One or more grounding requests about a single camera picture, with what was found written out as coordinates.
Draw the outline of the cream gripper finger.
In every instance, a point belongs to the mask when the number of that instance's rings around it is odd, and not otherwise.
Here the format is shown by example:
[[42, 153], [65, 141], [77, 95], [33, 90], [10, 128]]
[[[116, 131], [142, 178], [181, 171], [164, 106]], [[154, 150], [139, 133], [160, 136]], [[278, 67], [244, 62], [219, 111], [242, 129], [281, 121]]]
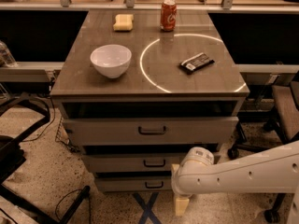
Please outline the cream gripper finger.
[[174, 208], [175, 215], [177, 217], [182, 217], [189, 205], [190, 198], [188, 196], [179, 196], [177, 194], [174, 195]]

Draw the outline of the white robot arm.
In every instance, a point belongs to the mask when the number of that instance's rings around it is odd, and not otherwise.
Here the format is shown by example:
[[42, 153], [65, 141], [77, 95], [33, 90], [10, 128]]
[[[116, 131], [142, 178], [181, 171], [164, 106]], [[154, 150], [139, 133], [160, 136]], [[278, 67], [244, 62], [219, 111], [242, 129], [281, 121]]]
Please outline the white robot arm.
[[299, 222], [299, 141], [220, 164], [207, 149], [193, 147], [171, 172], [178, 217], [185, 213], [193, 194], [291, 193], [287, 224]]

